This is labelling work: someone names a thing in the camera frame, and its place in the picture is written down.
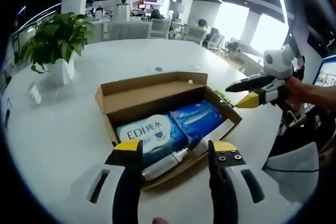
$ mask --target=green leaves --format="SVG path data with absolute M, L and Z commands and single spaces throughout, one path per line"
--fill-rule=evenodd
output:
M 81 56 L 92 30 L 93 25 L 85 20 L 85 15 L 56 14 L 38 27 L 35 36 L 15 56 L 15 62 L 31 62 L 32 71 L 43 73 L 36 65 L 44 71 L 45 64 L 55 64 L 58 59 L 69 62 L 72 51 Z
M 71 53 L 72 50 L 70 49 L 69 44 L 63 41 L 61 44 L 61 55 L 67 63 L 70 61 Z
M 81 44 L 72 44 L 72 46 L 75 49 L 76 54 L 78 54 L 79 56 L 82 56 L 82 48 L 81 48 Z

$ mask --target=window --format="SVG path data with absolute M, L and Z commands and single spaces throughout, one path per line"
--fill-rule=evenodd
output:
M 266 14 L 260 17 L 251 47 L 264 53 L 266 49 L 277 50 L 283 46 L 288 26 Z
M 249 8 L 231 3 L 220 5 L 215 27 L 225 36 L 225 41 L 232 37 L 240 40 L 242 36 Z

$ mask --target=human hand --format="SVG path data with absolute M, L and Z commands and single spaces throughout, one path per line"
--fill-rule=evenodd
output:
M 299 79 L 291 76 L 286 80 L 285 87 L 292 93 L 287 99 L 287 103 L 302 104 L 305 102 L 307 89 Z
M 162 218 L 154 218 L 152 223 L 153 224 L 168 224 L 168 222 Z
M 319 162 L 322 168 L 328 167 L 331 161 L 331 156 L 333 153 L 333 148 L 319 155 Z

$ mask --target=wet wipes pack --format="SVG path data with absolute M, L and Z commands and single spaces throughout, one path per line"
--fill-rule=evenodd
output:
M 207 101 L 190 104 L 172 111 L 170 115 L 187 136 L 190 149 L 225 121 L 220 112 Z
M 116 132 L 121 142 L 143 141 L 143 168 L 187 145 L 186 136 L 169 115 L 153 115 L 118 127 Z

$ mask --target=open cardboard box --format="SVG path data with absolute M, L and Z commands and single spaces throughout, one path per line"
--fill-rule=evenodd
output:
M 219 96 L 206 85 L 206 82 L 205 73 L 170 72 L 100 85 L 96 101 L 104 114 L 113 145 L 119 144 L 114 131 L 117 125 L 148 118 L 154 114 L 168 113 L 200 100 L 206 100 L 214 105 L 223 118 L 230 119 L 236 126 L 241 117 L 231 107 L 220 103 Z M 207 152 L 199 157 L 189 153 L 175 168 L 155 180 L 146 182 L 143 189 L 175 177 L 205 156 Z

